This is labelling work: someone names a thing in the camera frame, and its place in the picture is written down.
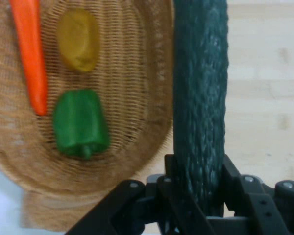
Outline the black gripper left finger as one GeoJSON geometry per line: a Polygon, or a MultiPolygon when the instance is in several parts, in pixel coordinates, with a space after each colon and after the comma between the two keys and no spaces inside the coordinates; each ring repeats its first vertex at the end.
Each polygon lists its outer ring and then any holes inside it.
{"type": "Polygon", "coordinates": [[[165,156],[164,175],[144,184],[125,180],[67,231],[69,235],[141,235],[157,223],[163,235],[213,235],[214,229],[179,183],[174,155],[165,156]]]}

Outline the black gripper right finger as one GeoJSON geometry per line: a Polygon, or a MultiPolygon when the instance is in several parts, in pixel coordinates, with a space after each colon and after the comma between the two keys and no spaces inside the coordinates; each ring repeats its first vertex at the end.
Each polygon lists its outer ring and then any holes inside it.
{"type": "Polygon", "coordinates": [[[256,235],[294,235],[294,181],[273,188],[241,174],[228,156],[222,166],[222,198],[235,216],[245,217],[256,235]]]}

